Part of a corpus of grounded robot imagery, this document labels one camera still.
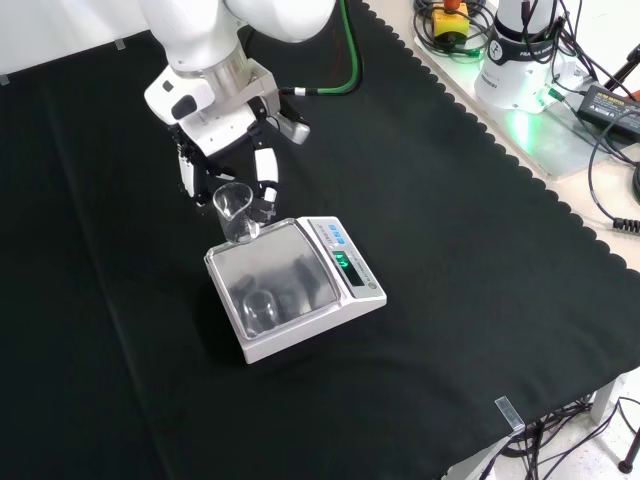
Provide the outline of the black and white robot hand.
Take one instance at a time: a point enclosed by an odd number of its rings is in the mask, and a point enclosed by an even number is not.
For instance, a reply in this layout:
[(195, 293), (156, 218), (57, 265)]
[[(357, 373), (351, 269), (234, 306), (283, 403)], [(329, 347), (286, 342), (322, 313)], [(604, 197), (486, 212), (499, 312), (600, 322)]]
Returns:
[(212, 202), (209, 180), (236, 174), (223, 165), (223, 159), (243, 145), (254, 151), (257, 192), (251, 201), (252, 220), (269, 224), (276, 214), (279, 188), (278, 162), (262, 125), (269, 112), (263, 98), (256, 96), (238, 110), (207, 117), (203, 112), (172, 127), (170, 132), (178, 149), (183, 191), (204, 208)]

